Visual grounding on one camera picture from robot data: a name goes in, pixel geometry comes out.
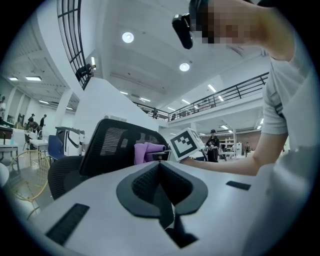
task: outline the black mesh chair back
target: black mesh chair back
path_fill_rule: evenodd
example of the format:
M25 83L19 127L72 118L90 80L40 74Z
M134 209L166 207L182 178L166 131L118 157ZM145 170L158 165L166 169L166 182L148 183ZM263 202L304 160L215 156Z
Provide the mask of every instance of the black mesh chair back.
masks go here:
M165 145L156 131L113 119L101 120L91 138L80 167L82 176L93 177L134 165L135 144Z

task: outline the purple cloth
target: purple cloth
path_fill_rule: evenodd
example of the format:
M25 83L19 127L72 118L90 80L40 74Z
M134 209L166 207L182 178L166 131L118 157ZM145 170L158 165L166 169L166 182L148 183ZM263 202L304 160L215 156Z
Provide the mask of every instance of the purple cloth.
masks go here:
M152 144L145 142L144 144L138 143L134 145L134 164L139 165L146 162L151 162L153 159L147 153L162 152L166 149L164 145Z

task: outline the white ceiling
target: white ceiling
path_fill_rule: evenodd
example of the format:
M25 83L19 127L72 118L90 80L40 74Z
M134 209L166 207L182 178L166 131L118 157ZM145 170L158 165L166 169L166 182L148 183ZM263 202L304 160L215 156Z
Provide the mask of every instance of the white ceiling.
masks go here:
M121 0L111 60L112 85L151 100L146 105L163 108L261 52L260 48L247 47L241 57L229 49L209 49L199 39L192 49L184 49L171 22L175 14L187 13L188 6L189 0ZM134 35L132 43L123 42L125 32ZM187 72L179 70L184 62L190 64ZM205 97L207 89L197 93L194 100Z
M47 57L31 20L28 20L8 50L1 66L1 75L35 100L58 103L66 86L55 74ZM28 81L27 76L39 76L41 81ZM17 77L18 81L11 81L9 77ZM69 107L76 109L78 103L73 94Z

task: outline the black metal railing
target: black metal railing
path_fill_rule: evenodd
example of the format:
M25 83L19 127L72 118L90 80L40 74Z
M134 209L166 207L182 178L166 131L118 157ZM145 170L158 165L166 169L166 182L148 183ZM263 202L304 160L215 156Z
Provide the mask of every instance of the black metal railing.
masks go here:
M147 105L143 105L137 102L133 102L133 103L136 104L140 109L142 109L149 117L169 122L170 114L168 112L165 112L160 109L156 109L154 107L150 107Z
M57 0L57 15L63 46L83 90L90 76L81 39L81 0Z
M210 96L204 97L187 106L175 110L169 114L168 121L170 122L177 120L201 111L209 110L226 103L258 94L262 91L263 86L266 84L268 74L269 72L258 75L229 88L217 91Z

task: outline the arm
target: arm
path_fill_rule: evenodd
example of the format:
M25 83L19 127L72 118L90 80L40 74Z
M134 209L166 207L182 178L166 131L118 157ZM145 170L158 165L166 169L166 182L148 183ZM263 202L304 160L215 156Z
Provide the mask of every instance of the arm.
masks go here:
M253 156L233 162L203 162L186 158L182 160L181 163L209 171L255 176L261 166L276 162L287 137L287 133L281 135L262 133Z

